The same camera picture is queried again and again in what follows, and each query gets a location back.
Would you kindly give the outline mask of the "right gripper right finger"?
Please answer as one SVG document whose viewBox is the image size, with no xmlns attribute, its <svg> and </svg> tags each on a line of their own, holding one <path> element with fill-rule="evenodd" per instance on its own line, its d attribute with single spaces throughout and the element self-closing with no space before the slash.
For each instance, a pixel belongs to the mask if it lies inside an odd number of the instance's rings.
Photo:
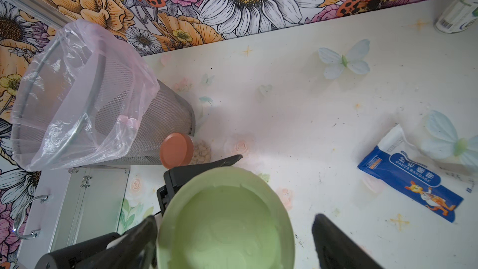
<svg viewBox="0 0 478 269">
<path fill-rule="evenodd" d="M 322 269 L 382 269 L 324 214 L 316 214 L 312 236 Z"/>
</svg>

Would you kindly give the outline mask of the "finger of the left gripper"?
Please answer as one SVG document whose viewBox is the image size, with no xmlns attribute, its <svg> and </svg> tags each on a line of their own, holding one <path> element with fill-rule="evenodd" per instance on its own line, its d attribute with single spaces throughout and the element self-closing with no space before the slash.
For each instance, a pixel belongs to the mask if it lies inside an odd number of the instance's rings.
<svg viewBox="0 0 478 269">
<path fill-rule="evenodd" d="M 165 213 L 173 197 L 191 179 L 211 169 L 233 166 L 242 158 L 242 154 L 236 154 L 211 163 L 180 166 L 167 170 L 163 175 L 165 185 L 156 192 L 160 207 L 159 213 Z"/>
</svg>

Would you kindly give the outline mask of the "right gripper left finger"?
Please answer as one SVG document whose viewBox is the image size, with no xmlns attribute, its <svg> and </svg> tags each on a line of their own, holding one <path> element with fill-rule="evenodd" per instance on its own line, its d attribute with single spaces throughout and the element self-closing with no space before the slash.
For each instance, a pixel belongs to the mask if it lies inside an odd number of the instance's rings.
<svg viewBox="0 0 478 269">
<path fill-rule="evenodd" d="M 131 229 L 115 246 L 81 261 L 78 269 L 153 269 L 157 264 L 158 225 L 154 216 Z"/>
</svg>

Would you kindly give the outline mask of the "green lid peanut jar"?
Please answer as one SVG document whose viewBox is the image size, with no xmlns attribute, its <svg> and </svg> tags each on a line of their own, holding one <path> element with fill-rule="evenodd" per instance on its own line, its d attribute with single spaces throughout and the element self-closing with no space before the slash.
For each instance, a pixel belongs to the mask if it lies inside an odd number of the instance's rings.
<svg viewBox="0 0 478 269">
<path fill-rule="evenodd" d="M 236 167 L 199 174 L 174 195 L 156 241 L 160 269 L 292 269 L 295 234 L 278 195 Z"/>
</svg>

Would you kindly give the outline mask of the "mesh bin with pink bag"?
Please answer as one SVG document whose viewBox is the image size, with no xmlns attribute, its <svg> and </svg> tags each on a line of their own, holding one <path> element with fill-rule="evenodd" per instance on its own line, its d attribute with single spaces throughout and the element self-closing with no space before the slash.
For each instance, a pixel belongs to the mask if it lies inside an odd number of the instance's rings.
<svg viewBox="0 0 478 269">
<path fill-rule="evenodd" d="M 85 20 L 33 59 L 11 119 L 12 157 L 27 171 L 159 164 L 170 134 L 195 133 L 191 105 L 132 46 Z"/>
</svg>

